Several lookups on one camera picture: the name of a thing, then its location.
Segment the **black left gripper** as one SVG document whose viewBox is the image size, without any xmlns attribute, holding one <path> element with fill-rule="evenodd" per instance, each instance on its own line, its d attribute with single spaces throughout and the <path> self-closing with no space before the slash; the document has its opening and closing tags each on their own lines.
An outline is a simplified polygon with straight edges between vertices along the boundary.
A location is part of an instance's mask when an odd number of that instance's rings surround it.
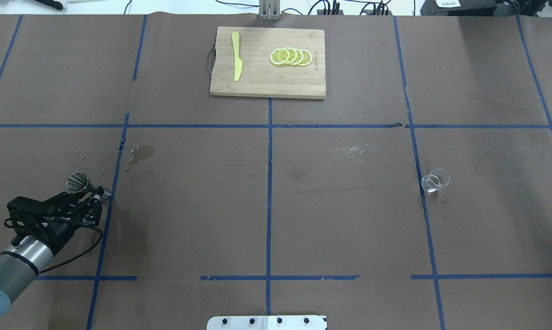
<svg viewBox="0 0 552 330">
<path fill-rule="evenodd" d="M 31 237 L 48 247 L 50 250 L 62 250 L 73 237 L 73 234 L 85 224 L 89 227 L 98 227 L 102 216 L 103 206 L 101 200 L 92 198 L 105 198 L 105 189 L 81 192 L 62 192 L 51 199 L 51 204 L 57 207 L 44 223 L 25 225 L 11 228 L 16 236 L 11 240 L 11 246 L 22 244 L 26 237 Z"/>
</svg>

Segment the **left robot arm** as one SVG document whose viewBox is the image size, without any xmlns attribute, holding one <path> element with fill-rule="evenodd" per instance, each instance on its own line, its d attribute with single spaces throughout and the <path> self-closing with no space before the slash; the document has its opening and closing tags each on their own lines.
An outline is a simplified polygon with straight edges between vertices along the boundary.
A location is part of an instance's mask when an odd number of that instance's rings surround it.
<svg viewBox="0 0 552 330">
<path fill-rule="evenodd" d="M 16 235 L 0 253 L 0 318 L 37 276 L 52 270 L 50 262 L 77 230 L 93 230 L 101 242 L 102 202 L 110 195 L 99 187 L 61 192 L 44 201 L 19 196 L 7 204 L 9 216 L 3 224 Z"/>
</svg>

